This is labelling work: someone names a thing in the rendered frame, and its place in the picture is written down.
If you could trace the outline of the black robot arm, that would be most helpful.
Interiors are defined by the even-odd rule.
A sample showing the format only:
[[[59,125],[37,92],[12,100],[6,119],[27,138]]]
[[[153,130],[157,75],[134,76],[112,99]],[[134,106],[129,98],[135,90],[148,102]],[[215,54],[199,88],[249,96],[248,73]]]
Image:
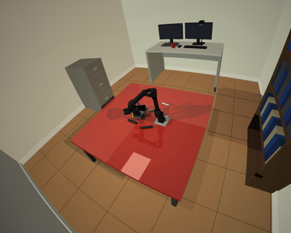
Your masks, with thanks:
[[[150,93],[148,93],[148,92],[150,92]],[[155,88],[142,90],[134,99],[130,100],[128,102],[128,108],[123,109],[124,115],[131,114],[131,112],[132,112],[132,113],[134,113],[134,116],[136,116],[136,117],[140,116],[141,115],[141,113],[139,112],[140,110],[138,110],[138,108],[135,107],[135,104],[143,96],[152,97],[153,102],[154,102],[154,106],[155,106],[155,109],[154,109],[155,117],[158,118],[159,123],[164,123],[166,119],[163,116],[163,112],[159,108],[158,100],[157,100],[157,89],[155,89]]]

